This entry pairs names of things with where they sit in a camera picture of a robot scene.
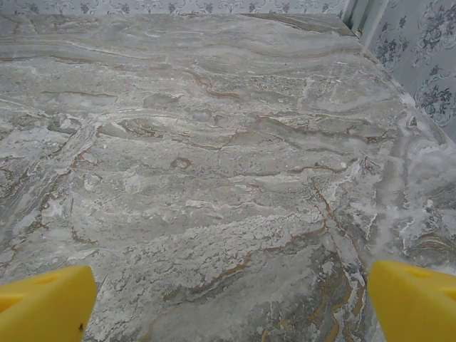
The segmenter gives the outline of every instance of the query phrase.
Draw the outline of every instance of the wall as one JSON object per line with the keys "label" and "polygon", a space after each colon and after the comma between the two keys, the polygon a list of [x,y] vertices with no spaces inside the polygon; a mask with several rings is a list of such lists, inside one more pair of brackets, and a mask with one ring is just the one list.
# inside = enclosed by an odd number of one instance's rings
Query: wall
{"label": "wall", "polygon": [[456,1],[390,0],[368,48],[456,141]]}
{"label": "wall", "polygon": [[332,13],[348,0],[0,0],[1,14]]}

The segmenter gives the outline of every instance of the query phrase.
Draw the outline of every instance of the marble surface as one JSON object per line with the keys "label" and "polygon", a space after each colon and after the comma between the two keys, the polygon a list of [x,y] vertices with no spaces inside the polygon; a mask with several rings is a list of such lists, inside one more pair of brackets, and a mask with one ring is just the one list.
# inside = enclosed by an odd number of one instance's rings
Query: marble surface
{"label": "marble surface", "polygon": [[381,341],[376,259],[455,271],[455,145],[335,16],[0,27],[1,282],[90,265],[85,341]]}

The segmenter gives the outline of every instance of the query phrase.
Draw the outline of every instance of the wallpaper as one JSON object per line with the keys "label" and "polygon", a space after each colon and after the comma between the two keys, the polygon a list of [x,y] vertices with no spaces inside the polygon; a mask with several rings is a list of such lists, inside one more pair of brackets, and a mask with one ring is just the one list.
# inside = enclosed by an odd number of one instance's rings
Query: wallpaper
{"label": "wallpaper", "polygon": [[369,49],[456,141],[456,1],[390,0]]}
{"label": "wallpaper", "polygon": [[1,14],[331,13],[348,0],[0,0]]}

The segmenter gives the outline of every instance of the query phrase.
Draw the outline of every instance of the yellow object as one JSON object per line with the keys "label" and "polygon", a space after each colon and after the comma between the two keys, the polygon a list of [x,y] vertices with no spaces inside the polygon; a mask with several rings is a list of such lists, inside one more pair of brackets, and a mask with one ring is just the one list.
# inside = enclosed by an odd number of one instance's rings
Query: yellow object
{"label": "yellow object", "polygon": [[0,286],[1,342],[79,342],[97,295],[89,266]]}
{"label": "yellow object", "polygon": [[456,277],[377,261],[368,293],[388,342],[456,341]]}

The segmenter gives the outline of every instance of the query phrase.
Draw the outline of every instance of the stone texture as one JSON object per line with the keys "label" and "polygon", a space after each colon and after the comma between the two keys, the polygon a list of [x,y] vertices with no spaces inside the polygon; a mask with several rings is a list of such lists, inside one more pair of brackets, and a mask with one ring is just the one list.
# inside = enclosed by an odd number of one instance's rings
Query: stone texture
{"label": "stone texture", "polygon": [[454,272],[455,145],[335,16],[0,26],[1,281],[90,265],[85,341],[381,340],[376,259]]}

